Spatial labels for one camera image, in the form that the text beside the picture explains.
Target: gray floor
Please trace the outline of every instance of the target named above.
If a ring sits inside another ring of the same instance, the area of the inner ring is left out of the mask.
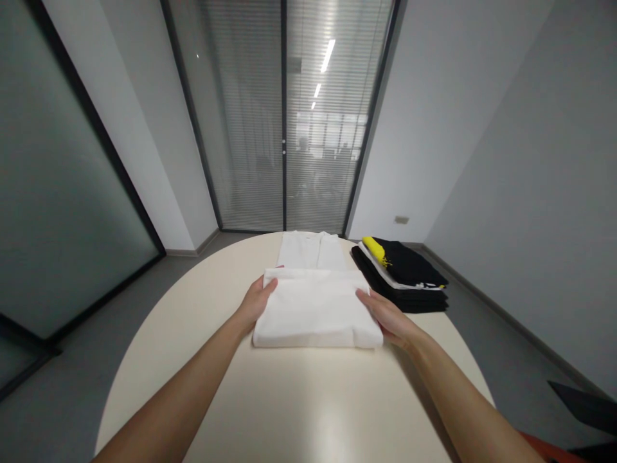
[[[194,265],[250,236],[221,233],[199,258],[166,257],[70,335],[61,356],[0,403],[0,461],[89,461],[120,361],[150,310]],[[608,441],[610,436],[577,422],[546,380],[574,384],[439,270],[451,281],[447,314],[475,356],[503,415],[517,429],[563,448]]]

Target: forearm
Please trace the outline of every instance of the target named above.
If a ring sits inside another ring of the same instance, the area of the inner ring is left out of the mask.
[[[541,462],[540,456],[420,329],[404,346],[464,462]]]
[[[246,328],[230,318],[94,461],[182,461],[245,333]]]

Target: white garment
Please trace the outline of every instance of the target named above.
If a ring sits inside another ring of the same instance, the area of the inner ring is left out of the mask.
[[[278,278],[253,333],[255,347],[363,347],[384,342],[377,322],[355,295],[368,292],[360,271],[266,269]]]
[[[276,265],[285,268],[347,270],[339,237],[325,231],[284,232]]]
[[[366,246],[364,245],[362,241],[358,243],[358,246],[360,247],[362,252],[368,257],[368,259],[371,261],[371,263],[373,264],[373,267],[377,269],[377,271],[379,272],[379,275],[381,275],[381,277],[386,281],[386,283],[390,285],[390,287],[393,287],[394,289],[421,289],[423,291],[441,291],[442,290],[440,287],[435,286],[435,285],[427,286],[423,283],[420,283],[420,284],[417,284],[416,286],[409,286],[409,285],[404,285],[404,284],[397,282],[388,273],[388,270],[386,270],[384,266],[377,261],[373,253],[369,251],[368,249],[366,249]]]

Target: metal frame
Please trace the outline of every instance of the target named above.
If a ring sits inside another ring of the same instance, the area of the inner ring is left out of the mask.
[[[349,196],[349,203],[347,204],[347,211],[345,212],[345,220],[343,222],[343,236],[346,237],[347,226],[349,225],[349,217],[352,213],[353,207],[353,199],[355,197],[356,190],[358,188],[358,181],[360,179],[360,171],[362,169],[362,163],[364,162],[364,155],[366,154],[366,146],[368,144],[368,140],[371,134],[371,127],[373,124],[373,119],[375,117],[375,110],[377,108],[377,100],[379,97],[379,89],[381,88],[381,83],[384,78],[384,74],[386,72],[386,63],[388,59],[388,53],[390,51],[390,45],[392,43],[392,38],[395,34],[395,28],[397,25],[397,17],[398,10],[400,8],[401,0],[393,0],[392,11],[390,12],[390,19],[388,23],[388,31],[386,32],[386,41],[384,42],[384,47],[381,52],[381,58],[379,60],[379,68],[377,70],[377,76],[375,77],[375,85],[373,86],[373,94],[371,95],[371,104],[368,110],[368,119],[366,121],[366,128],[364,130],[364,137],[362,139],[362,146],[360,148],[360,155],[358,156],[358,160],[355,164],[355,173],[353,174],[353,184],[352,190]]]
[[[191,120],[191,125],[193,126],[193,133],[195,134],[195,141],[197,142],[197,150],[199,151],[199,156],[201,157],[201,165],[204,169],[204,175],[206,176],[206,185],[208,186],[208,193],[210,193],[212,208],[214,209],[214,215],[217,218],[217,226],[219,227],[219,230],[223,230],[223,222],[220,218],[217,193],[214,190],[214,183],[212,181],[210,167],[208,166],[208,158],[206,157],[204,138],[201,134],[199,119],[197,118],[197,110],[195,109],[195,103],[193,102],[193,94],[191,93],[191,87],[188,83],[188,74],[186,73],[186,66],[184,65],[184,59],[182,58],[182,49],[180,48],[180,41],[178,40],[177,30],[175,29],[174,16],[172,15],[172,9],[169,6],[168,0],[160,0],[160,3],[161,9],[163,10],[163,17],[165,18],[165,24],[167,25],[167,34],[169,35],[169,41],[172,44],[172,52],[174,53],[175,65],[178,68],[178,74],[180,76],[180,84],[182,85],[184,100],[186,101],[186,107],[188,109],[188,116]]]
[[[113,299],[117,294],[123,291],[128,285],[130,285],[133,281],[143,275],[148,269],[150,269],[154,264],[159,262],[163,257],[165,257],[165,248],[163,247],[163,243],[159,238],[159,235],[156,233],[154,225],[146,212],[141,199],[133,186],[130,177],[116,152],[116,149],[111,141],[107,131],[105,130],[105,126],[101,121],[98,113],[96,112],[96,108],[88,95],[87,90],[71,58],[69,57],[68,52],[66,51],[60,36],[56,32],[56,29],[45,9],[41,0],[24,0],[26,5],[28,6],[32,17],[34,18],[37,26],[40,28],[45,40],[47,41],[49,48],[60,64],[62,68],[62,72],[66,77],[69,85],[71,86],[77,100],[79,101],[80,107],[82,108],[85,117],[88,122],[92,125],[94,129],[94,133],[98,138],[103,151],[105,152],[107,159],[109,160],[115,174],[118,176],[124,191],[126,191],[135,211],[139,215],[141,222],[143,223],[148,236],[152,239],[154,246],[158,250],[158,255],[151,259],[149,262],[146,262],[143,266],[141,266],[135,273],[129,276],[126,280],[118,284],[116,287],[112,288],[107,294],[103,295],[93,304],[91,304],[87,309],[74,317],[70,322],[66,323],[64,326],[59,328],[55,333],[53,333],[49,338],[42,339],[36,334],[32,333],[28,329],[22,327],[15,321],[9,319],[3,314],[0,314],[0,334],[8,339],[10,342],[17,344],[18,346],[29,350],[30,352],[34,352],[38,354],[38,358],[25,370],[23,370],[20,374],[14,377],[11,381],[9,381],[5,386],[0,389],[0,401],[2,401],[8,394],[13,392],[21,383],[26,381],[30,376],[32,376],[39,368],[41,368],[47,361],[49,361],[54,356],[60,355],[62,351],[58,349],[56,346],[59,341],[64,339],[68,334],[73,332],[81,323],[86,321],[90,316],[92,316],[97,310],[103,307],[109,300]]]
[[[287,231],[287,0],[281,0],[281,111],[283,156],[283,231]]]
[[[252,233],[253,235],[265,235],[266,233],[280,232],[280,230],[236,230],[234,228],[226,228],[221,231],[225,233]]]

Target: stack of folded clothes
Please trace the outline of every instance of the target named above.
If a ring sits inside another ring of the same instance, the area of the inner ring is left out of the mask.
[[[448,284],[420,254],[398,241],[364,237],[352,257],[369,285],[407,313],[442,312]]]

